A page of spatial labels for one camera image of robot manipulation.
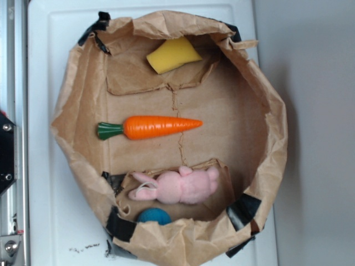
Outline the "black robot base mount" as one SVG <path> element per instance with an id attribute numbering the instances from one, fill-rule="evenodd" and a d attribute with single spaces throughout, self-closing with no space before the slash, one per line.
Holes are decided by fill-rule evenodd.
<path id="1" fill-rule="evenodd" d="M 1 196 L 16 181 L 16 125 L 1 111 Z"/>

